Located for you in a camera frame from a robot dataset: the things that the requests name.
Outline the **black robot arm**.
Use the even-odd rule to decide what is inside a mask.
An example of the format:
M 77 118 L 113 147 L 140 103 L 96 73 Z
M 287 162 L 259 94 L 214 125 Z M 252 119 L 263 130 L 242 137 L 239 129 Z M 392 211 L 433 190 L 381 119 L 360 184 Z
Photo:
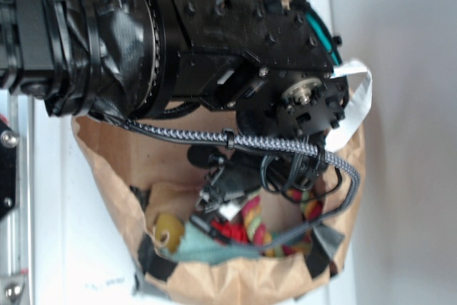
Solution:
M 298 204 L 348 111 L 308 0 L 1 0 L 1 87 L 159 139 L 236 150 L 230 175 Z

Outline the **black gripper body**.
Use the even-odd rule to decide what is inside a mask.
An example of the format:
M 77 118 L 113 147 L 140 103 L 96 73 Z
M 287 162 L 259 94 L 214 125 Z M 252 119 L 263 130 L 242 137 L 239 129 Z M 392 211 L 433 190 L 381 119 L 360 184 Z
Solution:
M 285 194 L 288 186 L 308 191 L 327 170 L 327 163 L 300 154 L 260 156 L 236 151 L 227 158 L 228 164 L 208 169 L 196 202 L 202 214 L 220 211 L 231 201 L 241 202 L 260 188 L 277 194 Z

